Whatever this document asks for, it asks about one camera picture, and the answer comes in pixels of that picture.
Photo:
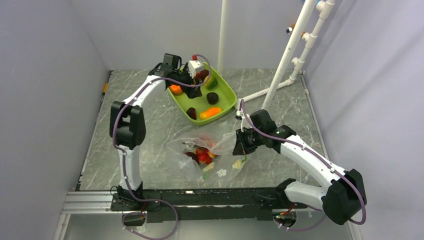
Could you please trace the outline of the clear plastic bag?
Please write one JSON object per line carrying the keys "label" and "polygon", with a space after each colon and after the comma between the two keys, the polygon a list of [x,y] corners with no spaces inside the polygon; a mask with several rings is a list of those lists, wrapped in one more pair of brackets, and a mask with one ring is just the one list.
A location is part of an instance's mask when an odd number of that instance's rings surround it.
{"label": "clear plastic bag", "polygon": [[233,181],[248,157],[233,155],[236,131],[224,121],[185,132],[166,144],[166,160],[191,182],[224,186]]}

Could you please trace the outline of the dark red apple front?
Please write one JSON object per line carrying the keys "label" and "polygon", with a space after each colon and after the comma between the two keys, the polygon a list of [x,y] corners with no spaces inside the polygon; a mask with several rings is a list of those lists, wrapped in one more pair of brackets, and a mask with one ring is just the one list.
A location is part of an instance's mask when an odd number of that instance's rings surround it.
{"label": "dark red apple front", "polygon": [[197,164],[199,164],[199,157],[196,153],[194,152],[185,152],[184,153],[186,156],[190,157],[192,160],[194,160]]}

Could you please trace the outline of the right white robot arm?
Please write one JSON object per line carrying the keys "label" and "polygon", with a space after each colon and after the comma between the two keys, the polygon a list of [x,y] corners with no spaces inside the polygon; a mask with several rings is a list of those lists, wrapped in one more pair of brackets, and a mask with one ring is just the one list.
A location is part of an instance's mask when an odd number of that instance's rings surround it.
{"label": "right white robot arm", "polygon": [[345,170],[324,158],[293,129],[277,126],[264,109],[251,115],[240,109],[236,118],[241,127],[236,130],[234,156],[247,156],[265,146],[294,161],[319,184],[313,186],[288,178],[275,188],[275,203],[282,208],[297,203],[307,205],[323,211],[338,225],[354,222],[353,216],[361,213],[361,220],[355,224],[365,223],[367,199],[363,177],[357,170]]}

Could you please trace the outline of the dark purple mangosteen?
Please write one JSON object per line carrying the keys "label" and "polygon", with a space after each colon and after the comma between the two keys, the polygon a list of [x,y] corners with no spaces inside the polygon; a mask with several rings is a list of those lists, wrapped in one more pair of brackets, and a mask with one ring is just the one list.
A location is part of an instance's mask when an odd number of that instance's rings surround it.
{"label": "dark purple mangosteen", "polygon": [[215,92],[209,92],[206,95],[206,100],[210,105],[215,105],[219,101],[219,95]]}

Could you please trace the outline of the red grape bunch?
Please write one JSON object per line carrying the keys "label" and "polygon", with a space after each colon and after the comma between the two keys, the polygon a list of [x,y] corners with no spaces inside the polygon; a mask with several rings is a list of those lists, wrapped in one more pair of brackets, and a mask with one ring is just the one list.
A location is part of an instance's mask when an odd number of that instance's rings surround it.
{"label": "red grape bunch", "polygon": [[216,154],[205,147],[194,145],[194,149],[194,153],[198,155],[199,164],[209,165],[217,157]]}

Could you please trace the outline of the orange yellow fake mango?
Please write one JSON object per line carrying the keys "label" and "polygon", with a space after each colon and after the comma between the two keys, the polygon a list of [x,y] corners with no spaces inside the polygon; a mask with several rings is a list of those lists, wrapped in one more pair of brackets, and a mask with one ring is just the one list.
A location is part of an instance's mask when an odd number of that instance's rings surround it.
{"label": "orange yellow fake mango", "polygon": [[221,112],[222,112],[222,109],[220,107],[213,106],[213,107],[210,107],[207,110],[201,112],[199,114],[199,118],[201,120],[207,120],[207,119],[214,117],[215,115],[218,115]]}

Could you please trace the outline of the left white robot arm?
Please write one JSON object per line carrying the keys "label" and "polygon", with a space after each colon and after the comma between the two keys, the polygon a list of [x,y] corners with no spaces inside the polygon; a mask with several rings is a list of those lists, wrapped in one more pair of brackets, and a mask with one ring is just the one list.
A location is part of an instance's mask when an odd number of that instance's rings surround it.
{"label": "left white robot arm", "polygon": [[173,85],[189,99],[201,97],[205,82],[198,75],[209,61],[199,58],[200,54],[194,54],[183,63],[180,56],[166,53],[132,95],[111,105],[109,135],[118,151],[121,171],[117,197],[131,210],[139,209],[145,201],[139,157],[147,133],[144,109]]}

